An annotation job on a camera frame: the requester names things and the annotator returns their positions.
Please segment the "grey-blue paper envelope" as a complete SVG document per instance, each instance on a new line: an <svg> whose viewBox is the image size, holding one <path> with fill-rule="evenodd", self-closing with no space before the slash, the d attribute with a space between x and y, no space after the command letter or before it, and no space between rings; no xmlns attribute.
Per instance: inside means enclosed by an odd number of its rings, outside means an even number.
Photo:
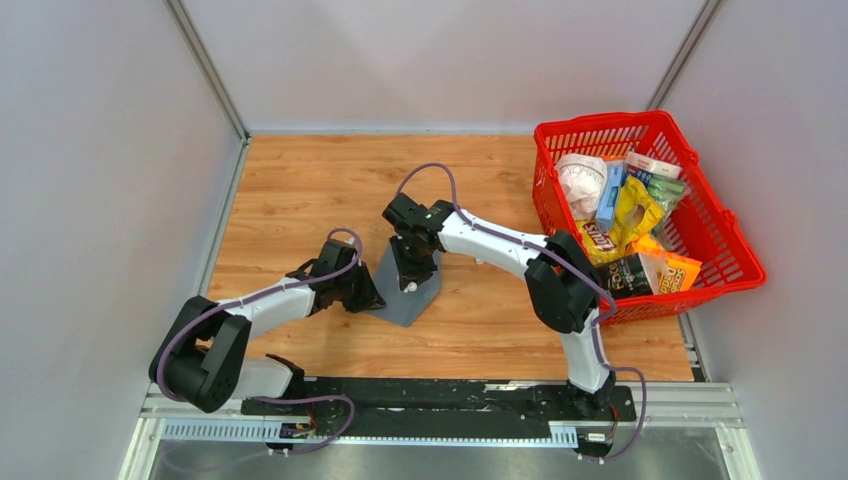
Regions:
<svg viewBox="0 0 848 480"><path fill-rule="evenodd" d="M386 307L381 310L367 311L367 314L401 327L409 327L441 291L441 259L439 271L427 282L418 285L416 292L404 293L399 289L397 280L391 248L387 246L373 275L375 287L386 301Z"/></svg>

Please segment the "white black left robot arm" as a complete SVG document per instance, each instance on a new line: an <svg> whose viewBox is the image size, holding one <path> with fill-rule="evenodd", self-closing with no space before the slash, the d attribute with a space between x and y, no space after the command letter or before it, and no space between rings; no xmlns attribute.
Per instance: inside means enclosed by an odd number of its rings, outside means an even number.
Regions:
<svg viewBox="0 0 848 480"><path fill-rule="evenodd" d="M329 236L317 257L269 287L220 301L189 298L150 363L150 380L167 398L205 413L231 399L257 397L267 397L281 414L296 413L306 389L294 380L295 366L274 355L249 359L247 346L335 303L349 313L383 308L362 250L357 235L348 241Z"/></svg>

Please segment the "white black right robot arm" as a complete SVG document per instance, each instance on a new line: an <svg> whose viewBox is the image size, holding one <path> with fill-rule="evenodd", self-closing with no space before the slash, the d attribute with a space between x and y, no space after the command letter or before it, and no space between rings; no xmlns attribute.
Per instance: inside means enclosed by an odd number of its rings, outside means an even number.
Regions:
<svg viewBox="0 0 848 480"><path fill-rule="evenodd" d="M612 402L614 373L605 366L593 325L599 317L599 278L568 232L515 231L482 220L444 200L427 207L404 193L383 210L394 234L374 276L385 299L376 317L409 327L442 287L444 254L466 255L522 279L536 317L560 336L568 363L573 410L598 417Z"/></svg>

